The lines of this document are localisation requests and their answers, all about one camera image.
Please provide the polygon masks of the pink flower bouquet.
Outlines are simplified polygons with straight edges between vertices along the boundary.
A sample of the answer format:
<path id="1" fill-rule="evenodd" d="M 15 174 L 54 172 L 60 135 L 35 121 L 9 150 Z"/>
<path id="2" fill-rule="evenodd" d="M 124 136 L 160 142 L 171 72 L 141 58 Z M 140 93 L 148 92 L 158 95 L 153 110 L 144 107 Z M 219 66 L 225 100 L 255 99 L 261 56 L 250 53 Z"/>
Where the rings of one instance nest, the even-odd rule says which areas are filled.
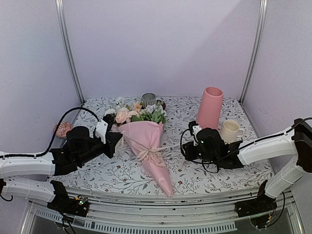
<path id="1" fill-rule="evenodd" d="M 108 114 L 114 117 L 114 125 L 117 126 L 117 131 L 123 134 L 123 139 L 135 157 L 143 150 L 142 146 L 148 149 L 161 147 L 163 125 L 166 123 L 166 110 L 163 110 L 159 104 L 150 105 L 143 109 L 141 102 L 135 102 L 130 108 L 124 105 L 122 100 L 119 100 L 114 107 L 110 107 L 104 112 L 104 116 Z M 168 197 L 172 196 L 172 182 L 164 160 L 158 165 L 147 159 L 140 162 L 144 170 L 156 181 L 163 192 Z"/>

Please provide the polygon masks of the pink patterned ball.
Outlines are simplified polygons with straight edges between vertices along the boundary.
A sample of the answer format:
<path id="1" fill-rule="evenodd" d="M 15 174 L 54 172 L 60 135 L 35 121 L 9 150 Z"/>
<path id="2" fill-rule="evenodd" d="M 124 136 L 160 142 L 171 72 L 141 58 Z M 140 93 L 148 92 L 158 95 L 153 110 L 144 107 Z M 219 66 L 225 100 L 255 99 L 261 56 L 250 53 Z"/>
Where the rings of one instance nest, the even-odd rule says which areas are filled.
<path id="1" fill-rule="evenodd" d="M 54 132 L 56 132 L 56 137 L 65 139 L 68 131 L 73 129 L 73 125 L 69 122 L 62 122 L 57 129 L 57 125 L 54 127 Z"/>

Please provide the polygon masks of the cream ceramic mug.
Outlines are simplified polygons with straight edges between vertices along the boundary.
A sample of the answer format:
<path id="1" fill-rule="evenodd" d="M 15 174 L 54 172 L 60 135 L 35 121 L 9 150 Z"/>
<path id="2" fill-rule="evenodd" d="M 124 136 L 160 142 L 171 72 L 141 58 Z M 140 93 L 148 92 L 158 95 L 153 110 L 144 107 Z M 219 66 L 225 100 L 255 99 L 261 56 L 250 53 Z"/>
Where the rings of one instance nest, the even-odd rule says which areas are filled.
<path id="1" fill-rule="evenodd" d="M 241 128 L 236 121 L 229 119 L 223 122 L 219 133 L 224 142 L 233 143 L 243 137 L 245 129 Z"/>

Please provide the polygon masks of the right aluminium frame post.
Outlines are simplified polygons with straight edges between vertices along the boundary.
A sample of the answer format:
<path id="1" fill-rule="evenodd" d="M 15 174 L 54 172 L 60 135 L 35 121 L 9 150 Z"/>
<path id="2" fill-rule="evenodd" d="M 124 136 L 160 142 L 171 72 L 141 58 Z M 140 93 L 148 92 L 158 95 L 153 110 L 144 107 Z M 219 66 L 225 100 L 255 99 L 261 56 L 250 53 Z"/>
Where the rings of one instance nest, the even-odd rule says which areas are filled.
<path id="1" fill-rule="evenodd" d="M 260 49 L 261 45 L 261 39 L 263 35 L 263 30 L 265 26 L 265 20 L 266 20 L 266 13 L 267 13 L 267 6 L 268 6 L 268 1 L 267 0 L 261 0 L 260 1 L 260 6 L 259 6 L 259 12 L 258 12 L 258 20 L 257 20 L 257 26 L 256 26 L 256 31 L 255 31 L 255 38 L 253 42 L 253 47 L 252 47 L 252 53 L 251 53 L 251 58 L 250 62 L 248 65 L 246 77 L 244 80 L 242 92 L 239 98 L 239 103 L 243 106 L 248 95 L 248 90 L 252 82 L 252 77 L 254 73 L 254 68 L 256 65 L 256 60 L 258 56 L 258 52 Z"/>

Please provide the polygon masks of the left aluminium frame post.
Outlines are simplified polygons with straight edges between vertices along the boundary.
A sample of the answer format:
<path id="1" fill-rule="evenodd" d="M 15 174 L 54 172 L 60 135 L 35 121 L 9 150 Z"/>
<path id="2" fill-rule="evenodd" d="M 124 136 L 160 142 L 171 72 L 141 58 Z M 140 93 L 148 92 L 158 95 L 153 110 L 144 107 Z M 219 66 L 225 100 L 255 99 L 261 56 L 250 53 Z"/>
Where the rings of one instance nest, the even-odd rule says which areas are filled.
<path id="1" fill-rule="evenodd" d="M 78 73 L 77 73 L 77 69 L 75 66 L 75 61 L 74 61 L 74 57 L 73 57 L 73 53 L 72 53 L 72 49 L 71 49 L 71 45 L 70 45 L 63 1 L 62 0 L 56 0 L 55 3 L 56 3 L 57 15 L 58 15 L 60 33 L 61 33 L 61 37 L 62 37 L 62 41 L 63 41 L 66 59 L 68 62 L 69 71 L 70 71 L 70 74 L 72 77 L 72 81 L 73 81 L 73 85 L 74 85 L 76 95 L 78 97 L 80 104 L 82 105 L 85 102 L 85 98 L 84 98 L 82 87 L 81 87 L 81 84 L 80 84 L 80 81 L 78 78 Z"/>

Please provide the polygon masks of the striped grey ceramic cup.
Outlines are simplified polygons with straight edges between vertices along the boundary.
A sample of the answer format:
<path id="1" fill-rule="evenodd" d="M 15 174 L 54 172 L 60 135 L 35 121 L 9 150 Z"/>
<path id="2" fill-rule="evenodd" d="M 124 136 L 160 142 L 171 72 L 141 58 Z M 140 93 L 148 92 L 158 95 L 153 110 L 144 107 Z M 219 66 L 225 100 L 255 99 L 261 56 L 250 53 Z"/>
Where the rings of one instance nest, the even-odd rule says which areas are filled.
<path id="1" fill-rule="evenodd" d="M 154 93 L 145 93 L 141 97 L 142 108 L 145 109 L 147 106 L 157 104 L 157 95 Z"/>

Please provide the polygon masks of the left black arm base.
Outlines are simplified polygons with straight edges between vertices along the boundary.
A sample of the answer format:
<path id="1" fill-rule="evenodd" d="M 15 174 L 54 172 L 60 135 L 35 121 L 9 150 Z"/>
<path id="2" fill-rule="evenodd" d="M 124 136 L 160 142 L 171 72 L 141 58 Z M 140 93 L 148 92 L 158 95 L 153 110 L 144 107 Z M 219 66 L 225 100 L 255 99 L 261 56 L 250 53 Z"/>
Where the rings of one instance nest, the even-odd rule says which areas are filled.
<path id="1" fill-rule="evenodd" d="M 80 198 L 70 198 L 64 185 L 55 180 L 50 183 L 54 189 L 54 198 L 51 202 L 47 202 L 47 208 L 57 211 L 60 214 L 70 214 L 86 217 L 89 211 L 90 203 L 82 201 Z"/>

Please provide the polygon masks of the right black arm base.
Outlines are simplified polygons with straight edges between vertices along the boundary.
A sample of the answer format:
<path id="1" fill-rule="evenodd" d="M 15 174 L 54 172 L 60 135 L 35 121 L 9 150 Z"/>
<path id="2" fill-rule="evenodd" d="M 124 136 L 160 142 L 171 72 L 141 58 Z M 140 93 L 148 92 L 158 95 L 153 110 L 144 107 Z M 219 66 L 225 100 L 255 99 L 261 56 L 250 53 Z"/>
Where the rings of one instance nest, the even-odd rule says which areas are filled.
<path id="1" fill-rule="evenodd" d="M 235 203 L 234 210 L 237 212 L 238 217 L 245 217 L 274 211 L 277 208 L 276 198 L 271 198 L 265 195 L 265 186 L 267 182 L 268 181 L 265 180 L 260 185 L 256 198 Z M 267 214 L 264 216 L 252 218 L 250 221 L 255 228 L 263 229 L 269 225 L 271 218 L 272 214 Z"/>

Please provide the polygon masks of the aluminium frame post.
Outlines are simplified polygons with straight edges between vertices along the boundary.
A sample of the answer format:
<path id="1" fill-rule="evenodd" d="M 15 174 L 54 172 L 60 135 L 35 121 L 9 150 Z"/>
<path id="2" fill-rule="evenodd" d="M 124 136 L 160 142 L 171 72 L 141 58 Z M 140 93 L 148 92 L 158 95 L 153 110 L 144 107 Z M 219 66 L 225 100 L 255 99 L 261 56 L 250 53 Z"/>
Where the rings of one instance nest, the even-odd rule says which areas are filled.
<path id="1" fill-rule="evenodd" d="M 254 68 L 256 65 L 256 60 L 258 56 L 258 52 L 260 49 L 261 45 L 261 39 L 263 35 L 263 30 L 265 26 L 265 20 L 266 20 L 266 13 L 267 13 L 267 6 L 268 6 L 268 1 L 267 0 L 261 0 L 260 1 L 260 6 L 259 6 L 259 12 L 258 12 L 258 20 L 257 20 L 257 26 L 256 26 L 256 31 L 255 31 L 255 38 L 253 42 L 253 47 L 252 47 L 252 53 L 251 53 L 251 58 L 250 62 L 248 65 L 246 77 L 244 80 L 242 92 L 239 98 L 239 103 L 243 106 L 248 95 L 248 90 L 252 82 L 252 77 L 254 73 Z"/>
<path id="2" fill-rule="evenodd" d="M 76 95 L 78 97 L 80 104 L 82 105 L 85 102 L 85 98 L 84 98 L 82 87 L 81 87 L 81 84 L 80 84 L 80 81 L 78 78 L 78 73 L 77 73 L 77 69 L 75 66 L 75 61 L 74 61 L 74 57 L 73 57 L 73 53 L 72 53 L 72 49 L 71 49 L 71 45 L 70 45 L 63 1 L 62 0 L 56 0 L 55 3 L 56 3 L 57 15 L 58 15 L 60 33 L 61 33 L 61 37 L 62 37 L 62 41 L 63 41 L 66 59 L 68 62 L 69 71 L 70 71 L 70 74 L 72 77 L 72 81 L 73 81 L 73 85 L 74 85 Z"/>

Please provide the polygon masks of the tall pink vase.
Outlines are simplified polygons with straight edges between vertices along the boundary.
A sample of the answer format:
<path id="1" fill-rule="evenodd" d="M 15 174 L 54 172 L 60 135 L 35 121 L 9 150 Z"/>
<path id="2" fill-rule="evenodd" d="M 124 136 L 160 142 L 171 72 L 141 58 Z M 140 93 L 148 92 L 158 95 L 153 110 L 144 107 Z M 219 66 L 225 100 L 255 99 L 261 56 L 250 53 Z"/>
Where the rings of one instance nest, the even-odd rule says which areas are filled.
<path id="1" fill-rule="evenodd" d="M 215 87 L 205 88 L 196 118 L 201 128 L 218 128 L 222 102 L 222 90 Z"/>

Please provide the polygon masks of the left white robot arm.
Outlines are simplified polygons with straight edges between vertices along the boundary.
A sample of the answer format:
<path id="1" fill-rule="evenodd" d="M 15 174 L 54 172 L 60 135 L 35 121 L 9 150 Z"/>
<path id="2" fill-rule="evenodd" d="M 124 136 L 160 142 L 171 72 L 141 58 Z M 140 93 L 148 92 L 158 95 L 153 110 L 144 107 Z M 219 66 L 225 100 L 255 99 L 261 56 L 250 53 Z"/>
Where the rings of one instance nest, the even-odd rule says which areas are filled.
<path id="1" fill-rule="evenodd" d="M 18 195 L 52 202 L 63 212 L 73 204 L 61 183 L 40 182 L 26 179 L 29 175 L 63 176 L 82 168 L 87 162 L 104 154 L 112 158 L 117 143 L 122 139 L 118 132 L 108 132 L 99 123 L 90 137 L 89 129 L 75 127 L 66 134 L 62 148 L 50 149 L 47 154 L 0 154 L 0 179 L 4 183 L 1 195 Z"/>

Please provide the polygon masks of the cream printed ribbon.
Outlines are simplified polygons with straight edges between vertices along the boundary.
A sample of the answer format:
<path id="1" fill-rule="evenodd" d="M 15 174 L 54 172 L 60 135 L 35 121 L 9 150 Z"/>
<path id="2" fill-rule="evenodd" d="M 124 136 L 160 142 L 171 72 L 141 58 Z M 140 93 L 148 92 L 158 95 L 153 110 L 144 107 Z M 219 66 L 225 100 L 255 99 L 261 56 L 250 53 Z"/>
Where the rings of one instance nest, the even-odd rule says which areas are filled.
<path id="1" fill-rule="evenodd" d="M 115 149 L 117 150 L 117 154 L 121 154 L 123 150 L 123 144 L 124 144 L 124 139 L 122 138 L 121 140 L 119 140 L 119 142 L 117 143 L 117 146 L 115 147 Z M 167 147 L 160 147 L 160 148 L 153 148 L 153 149 L 148 149 L 145 146 L 142 146 L 143 150 L 139 152 L 139 154 L 136 156 L 136 159 L 138 161 L 142 161 L 144 159 L 147 159 L 149 161 L 151 160 L 158 165 L 161 162 L 163 162 L 160 151 L 170 149 L 170 148 L 176 148 L 178 146 L 179 144 L 175 144 L 175 145 L 170 145 Z"/>

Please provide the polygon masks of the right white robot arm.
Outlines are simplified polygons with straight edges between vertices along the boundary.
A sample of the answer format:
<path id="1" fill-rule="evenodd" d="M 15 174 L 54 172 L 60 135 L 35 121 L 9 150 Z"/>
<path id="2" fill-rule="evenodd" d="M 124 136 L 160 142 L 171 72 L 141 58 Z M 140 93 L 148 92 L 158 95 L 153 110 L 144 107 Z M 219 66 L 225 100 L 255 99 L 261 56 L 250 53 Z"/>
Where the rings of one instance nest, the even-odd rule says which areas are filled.
<path id="1" fill-rule="evenodd" d="M 292 156 L 291 160 L 272 178 L 264 181 L 252 202 L 255 212 L 261 213 L 285 189 L 312 171 L 312 127 L 310 117 L 295 119 L 291 127 L 251 141 L 236 140 L 225 143 L 216 129 L 202 128 L 194 121 L 188 132 L 193 141 L 180 144 L 187 161 L 215 165 L 217 169 L 238 169 L 257 161 Z"/>

